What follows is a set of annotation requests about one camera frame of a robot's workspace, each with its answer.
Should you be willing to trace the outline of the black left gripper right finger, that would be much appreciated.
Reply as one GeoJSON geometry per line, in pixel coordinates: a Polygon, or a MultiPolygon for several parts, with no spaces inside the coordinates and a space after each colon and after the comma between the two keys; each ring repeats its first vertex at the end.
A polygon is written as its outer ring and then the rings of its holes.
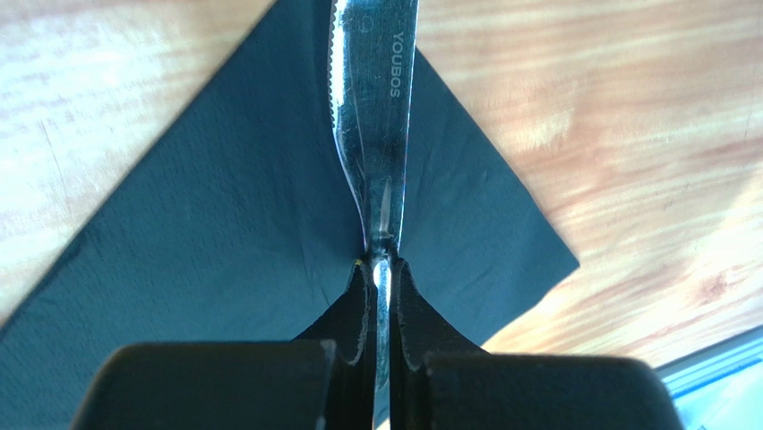
{"type": "Polygon", "coordinates": [[[390,425],[394,429],[678,429],[654,370],[625,357],[490,354],[391,268],[390,425]]]}

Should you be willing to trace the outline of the silver table knife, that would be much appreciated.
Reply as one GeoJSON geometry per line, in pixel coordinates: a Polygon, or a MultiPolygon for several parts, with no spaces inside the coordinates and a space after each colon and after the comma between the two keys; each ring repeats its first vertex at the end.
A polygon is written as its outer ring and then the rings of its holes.
{"type": "Polygon", "coordinates": [[[399,257],[416,55],[417,1],[334,1],[328,94],[340,164],[376,288],[373,412],[390,402],[390,301],[399,257]]]}

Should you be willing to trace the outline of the black paper napkin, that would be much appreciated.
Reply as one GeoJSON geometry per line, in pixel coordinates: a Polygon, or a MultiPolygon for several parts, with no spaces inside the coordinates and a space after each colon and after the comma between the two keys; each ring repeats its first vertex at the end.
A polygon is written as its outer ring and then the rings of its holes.
{"type": "MultiPolygon", "coordinates": [[[[363,249],[330,129],[330,5],[279,1],[120,184],[1,331],[1,426],[66,429],[137,341],[289,340],[363,249]]],[[[477,344],[578,268],[424,56],[400,247],[477,344]]]]}

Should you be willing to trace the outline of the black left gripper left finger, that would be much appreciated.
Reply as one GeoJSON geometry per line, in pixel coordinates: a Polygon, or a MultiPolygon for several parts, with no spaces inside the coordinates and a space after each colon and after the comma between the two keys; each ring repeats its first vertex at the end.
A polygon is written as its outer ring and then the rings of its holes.
{"type": "Polygon", "coordinates": [[[289,341],[143,342],[117,349],[75,429],[369,429],[376,287],[356,261],[345,292],[289,341]]]}

